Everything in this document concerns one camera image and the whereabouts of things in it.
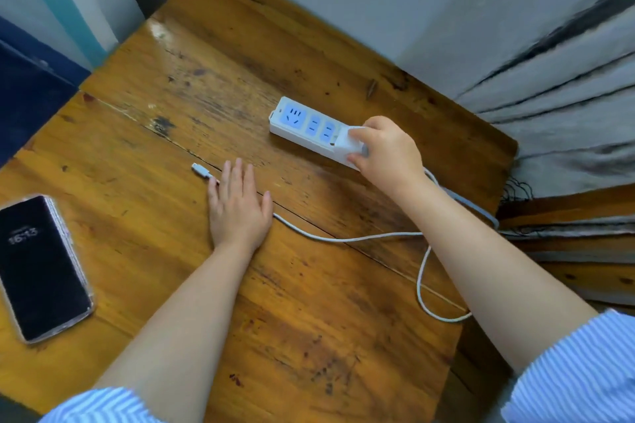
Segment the phone screen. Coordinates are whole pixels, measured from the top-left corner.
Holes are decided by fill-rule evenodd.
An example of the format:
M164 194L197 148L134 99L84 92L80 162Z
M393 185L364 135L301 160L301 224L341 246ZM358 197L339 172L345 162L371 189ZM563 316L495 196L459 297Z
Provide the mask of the phone screen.
M44 196L0 211L0 281L28 342L92 307L62 237Z

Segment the clear phone case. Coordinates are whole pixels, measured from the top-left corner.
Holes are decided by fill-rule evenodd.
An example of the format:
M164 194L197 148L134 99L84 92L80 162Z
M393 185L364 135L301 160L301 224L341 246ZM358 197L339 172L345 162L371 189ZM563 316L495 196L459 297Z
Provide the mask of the clear phone case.
M26 201L29 201L30 199L38 198L38 197L43 197L44 198L44 201L45 201L46 207L48 209L48 212L52 216L53 223L54 223L55 227L57 228L57 233L59 234L59 237L60 237L60 239L61 239L61 241L63 243L64 249L66 250L68 258L72 262L75 274L77 275L77 278L79 279L79 281L81 283L81 286L86 291L86 295L88 296L88 300L90 301L90 305L89 305L88 309L85 312L83 312L82 314L77 315L76 317L70 319L66 323L63 323L63 324L61 324L61 325L59 325L59 326L57 326L55 328L52 328L51 330L47 331L46 333L44 333L44 334L42 334L42 335L40 335L40 336L38 336L38 337L36 337L34 339L28 340L28 339L25 338L25 336L24 336L24 334L22 332L22 329L20 327L20 324L18 323L18 320L16 319L15 312L14 312L14 309L12 307L12 303L11 303L9 297L8 297L7 290L4 287L2 279L0 279L0 287L2 288L4 301L6 303L6 306L9 309L9 313L11 315L13 326L16 328L16 331L18 332L18 335L20 336L21 341L26 343L26 344L34 344L34 343L38 343L40 341L43 341L45 339L51 338L51 336L55 336L56 334L64 331L65 329L68 329L71 326L75 325L76 323L79 323L81 320L83 320L87 316L91 315L91 313L95 310L95 294L93 293L93 290L92 290L91 286L88 284L88 281L86 279L86 275L84 274L84 271L82 270L82 268L81 268L81 266L79 264L79 259L77 258L77 254L75 253L73 241L72 241L72 238L70 236L70 231L68 230L68 227L66 226L66 223L64 222L61 214L59 213L59 210L57 208L57 205L55 204L54 199L51 196L47 196L47 195L43 195L43 194L29 195L29 196L26 196L26 197L22 198L19 201L13 201L11 203L3 205L2 207L0 207L0 212L3 211L4 209L7 209L7 208L9 208L11 206L14 206L16 204L19 204L19 203L22 203L22 202L26 202Z

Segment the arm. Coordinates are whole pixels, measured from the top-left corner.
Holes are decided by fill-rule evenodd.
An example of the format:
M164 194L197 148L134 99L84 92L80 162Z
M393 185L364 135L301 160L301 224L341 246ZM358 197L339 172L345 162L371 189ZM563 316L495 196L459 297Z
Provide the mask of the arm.
M419 227L488 337L520 372L597 312L437 187L415 142L373 117L350 135L369 157L349 154L361 174Z
M96 388L133 389L157 418L200 423L231 320L234 300L273 213L258 202L253 167L225 163L208 188L215 250L150 318Z

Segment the power cord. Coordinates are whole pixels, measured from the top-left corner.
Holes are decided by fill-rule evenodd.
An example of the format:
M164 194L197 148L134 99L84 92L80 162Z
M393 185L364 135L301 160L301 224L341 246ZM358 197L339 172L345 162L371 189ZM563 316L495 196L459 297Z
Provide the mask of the power cord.
M207 169L205 169L205 167L201 166L200 164L192 164L192 170L200 175L201 177L204 178L211 178L211 173L210 171L208 171ZM481 215L483 215L484 217L488 218L492 224L494 225L495 229L498 229L498 220L492 216L491 214L489 214L486 210L480 208L479 206L477 206L476 204L474 204L472 201L464 198L461 195L456 194L454 191L450 191L449 189L447 189L446 187L443 187L439 184L439 181L437 181L437 178L434 177L434 174L430 171L428 171L426 168L424 168L424 172L427 175L427 177L429 177L433 183L436 186L439 186L441 189L443 189L446 193L448 193L448 195L458 201L463 203L464 205L471 207L472 209L474 209L475 211L477 211L478 213L480 213ZM297 227L296 225L290 223L289 221L287 221L287 219L283 218L282 216L280 216L280 214L276 214L274 212L274 218L278 219L281 223L283 223L286 227L289 227L290 229L294 230L295 232L306 236L309 239L315 240L315 241L322 241L325 243L355 243L358 241L367 241L370 239L379 239L379 238L390 238L390 237L394 237L394 236L423 236L423 233L383 233L380 235L371 235L371 236L361 236L359 238L345 238L345 239L339 239L339 238L325 238L323 236L316 236L316 235L312 235L308 232L306 232L303 229L300 229L299 227ZM419 301L419 305L421 305L421 308L423 308L423 310L430 316L432 316L435 320L439 320L441 322L444 323L459 323L461 321L465 321L467 318L469 318L470 316L472 316L472 313L467 313L466 315L463 316L459 316L458 318L444 318L442 316L439 315L435 315L430 309L428 309L428 307L425 305L424 300L421 298L421 278L424 275L424 269L425 269L425 263L428 261L428 257L430 256L430 253L432 252L433 247L428 244L427 249L425 250L424 253L424 259L421 260L421 266L419 267L419 274L417 275L417 299Z

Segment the person's right arm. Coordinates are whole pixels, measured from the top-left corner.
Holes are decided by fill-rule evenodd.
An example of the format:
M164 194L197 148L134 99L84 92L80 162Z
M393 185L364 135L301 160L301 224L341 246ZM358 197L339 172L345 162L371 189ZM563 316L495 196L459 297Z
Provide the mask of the person's right arm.
M349 154L424 234L500 354L520 372L597 312L436 186L408 134L377 116L349 134L368 146Z

